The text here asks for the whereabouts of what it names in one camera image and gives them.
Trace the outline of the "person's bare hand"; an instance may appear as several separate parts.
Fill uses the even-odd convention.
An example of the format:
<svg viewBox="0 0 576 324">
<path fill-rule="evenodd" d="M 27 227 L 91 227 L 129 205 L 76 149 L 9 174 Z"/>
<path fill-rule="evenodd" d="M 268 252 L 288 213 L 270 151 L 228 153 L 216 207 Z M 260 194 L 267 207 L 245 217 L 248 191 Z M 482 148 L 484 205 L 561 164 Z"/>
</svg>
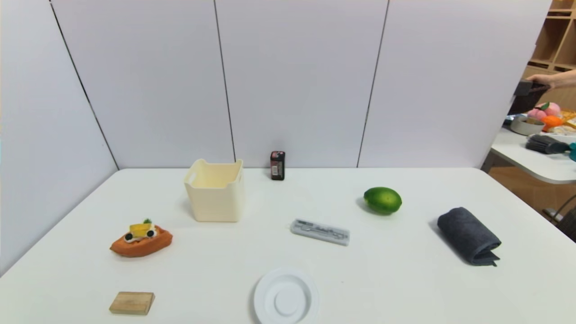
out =
<svg viewBox="0 0 576 324">
<path fill-rule="evenodd" d="M 554 75 L 535 74 L 527 77 L 526 80 L 546 86 L 549 90 L 555 88 Z"/>
</svg>

